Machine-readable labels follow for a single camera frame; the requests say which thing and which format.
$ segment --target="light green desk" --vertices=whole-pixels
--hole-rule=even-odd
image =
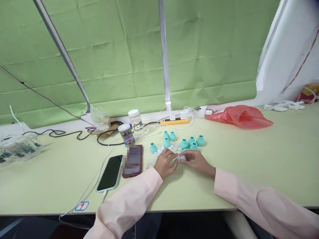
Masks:
[[[204,135],[207,146],[200,150],[215,167],[274,187],[299,205],[319,207],[319,103],[316,104],[298,111],[265,111],[265,117],[274,122],[265,129],[243,130],[196,119],[191,127],[174,131],[178,143],[182,138]],[[165,130],[171,131],[168,126],[159,126],[154,132]],[[101,165],[105,146],[96,142],[96,136],[83,141],[75,136],[41,136],[48,145],[41,155],[0,168],[0,215],[62,214],[78,202]],[[117,138],[120,135],[114,133],[105,142]],[[144,146],[144,163],[153,156],[149,151],[151,142],[162,145],[163,133],[136,140],[136,144]],[[123,145],[115,146],[111,156],[125,153]],[[117,189],[128,181],[121,177]],[[179,165],[164,181],[148,211],[235,209],[214,195],[213,188],[213,180]],[[109,191],[107,198],[117,189]],[[85,213],[95,213],[101,199],[102,194],[94,189]]]

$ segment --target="pink jacket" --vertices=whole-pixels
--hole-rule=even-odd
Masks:
[[[106,200],[84,238],[122,238],[145,213],[163,180],[154,168],[133,178]],[[319,238],[319,215],[270,187],[257,187],[216,168],[214,193],[278,239]]]

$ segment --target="black cable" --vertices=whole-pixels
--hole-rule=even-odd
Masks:
[[[28,131],[28,132],[25,132],[25,133],[22,134],[22,135],[25,135],[26,133],[35,133],[35,134],[37,134],[37,135],[42,135],[42,134],[44,134],[45,132],[50,131],[50,130],[51,130],[52,132],[49,133],[49,136],[50,136],[50,137],[53,137],[53,138],[63,137],[63,136],[67,136],[67,135],[74,134],[74,133],[79,133],[79,134],[76,136],[76,138],[77,138],[78,140],[84,140],[84,139],[86,139],[88,136],[91,135],[91,133],[90,133],[90,134],[88,134],[87,136],[85,136],[84,138],[79,138],[80,135],[83,133],[82,130],[65,134],[65,133],[66,133],[65,131],[62,131],[62,130],[53,130],[53,129],[48,129],[48,130],[46,130],[46,131],[44,131],[44,132],[42,132],[42,133],[37,133],[37,132],[34,132],[34,131]]]
[[[146,125],[144,125],[143,127],[145,127],[145,126],[147,126],[147,125],[149,125],[149,124],[151,124],[151,123],[158,123],[158,121],[156,121],[156,122],[149,122],[149,123],[147,123]]]
[[[121,122],[121,121],[113,121],[113,122],[111,122],[111,124],[119,124],[119,125],[122,125],[123,122]],[[110,130],[107,130],[107,131],[105,131],[105,132],[102,132],[101,134],[99,134],[99,136],[97,137],[96,141],[97,141],[99,144],[103,145],[103,146],[115,146],[115,145],[124,144],[124,142],[118,143],[118,144],[103,144],[103,143],[101,143],[101,142],[99,141],[99,138],[100,138],[100,136],[101,136],[102,134],[107,133],[107,132],[111,132],[111,131],[116,131],[116,130],[118,130],[118,129],[110,129]]]

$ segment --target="power strip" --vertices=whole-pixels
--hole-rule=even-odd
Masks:
[[[188,123],[189,120],[188,119],[180,119],[180,118],[177,118],[176,120],[174,121],[171,121],[170,119],[163,119],[160,121],[160,124],[168,124],[168,125],[173,125],[173,124],[183,124],[183,123]]]

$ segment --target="small bag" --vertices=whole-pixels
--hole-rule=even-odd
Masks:
[[[91,105],[91,119],[98,132],[105,132],[111,127],[110,117],[102,107],[94,108]]]
[[[234,124],[240,128],[246,129],[266,128],[273,125],[273,122],[267,120],[260,110],[246,105],[226,107],[214,112],[212,115],[206,117],[206,119]]]

